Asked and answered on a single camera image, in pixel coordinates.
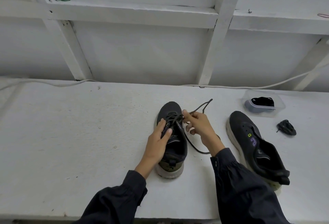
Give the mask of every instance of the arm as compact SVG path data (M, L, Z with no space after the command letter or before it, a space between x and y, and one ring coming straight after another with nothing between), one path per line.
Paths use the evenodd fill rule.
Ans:
M146 178L162 159L172 133L172 130L168 129L161 138L165 125L166 121L162 119L149 136L140 163L134 171L128 171L122 185L106 187L99 191L75 223L133 223L137 206L147 193Z
M212 129L205 114L183 111L186 130L199 134L212 155L217 202L223 224L289 224L274 191L259 176L238 163Z

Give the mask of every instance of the white table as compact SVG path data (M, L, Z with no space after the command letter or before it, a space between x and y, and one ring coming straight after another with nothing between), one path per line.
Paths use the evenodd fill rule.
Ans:
M78 219L97 191L120 185L135 168L168 101L191 111L213 98L205 113L239 159L225 121L233 111L243 111L245 90L100 82L20 87L0 91L0 218ZM291 184L278 195L283 212L294 223L329 223L329 93L276 92L286 109L275 118L250 118L290 170ZM276 133L284 119L297 136ZM198 136L188 137L206 151ZM188 145L179 178L152 172L136 217L218 219L209 157Z

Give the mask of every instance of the right hand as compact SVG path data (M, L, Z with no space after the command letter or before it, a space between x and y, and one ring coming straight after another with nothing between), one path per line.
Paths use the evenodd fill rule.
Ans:
M189 114L187 110L183 110L183 116L183 122L189 122L186 126L186 131L190 132L191 135L200 135L202 143L208 148L212 156L215 156L220 150L225 148L212 128L206 114L200 112Z

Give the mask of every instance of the left hand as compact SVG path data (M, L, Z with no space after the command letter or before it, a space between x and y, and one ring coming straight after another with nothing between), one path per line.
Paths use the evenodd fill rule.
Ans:
M153 133L148 137L142 160L135 168L145 179L149 176L154 166L159 163L165 153L167 142L171 136L172 129L168 129L161 138L161 133L166 126L166 121L161 119Z

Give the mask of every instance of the hand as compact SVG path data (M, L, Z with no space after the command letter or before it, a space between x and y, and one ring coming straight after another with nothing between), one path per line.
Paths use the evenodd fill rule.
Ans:
M189 114L187 110L183 110L184 123L188 123L186 131L191 135L198 134L201 141L206 146L212 156L215 156L219 151L225 148L219 136L216 135L212 128L207 115L199 112Z
M167 142L171 136L172 129L169 128L161 138L161 133L166 126L166 121L161 119L153 133L148 137L142 160L135 168L145 179L149 176L154 166L159 163L165 153Z

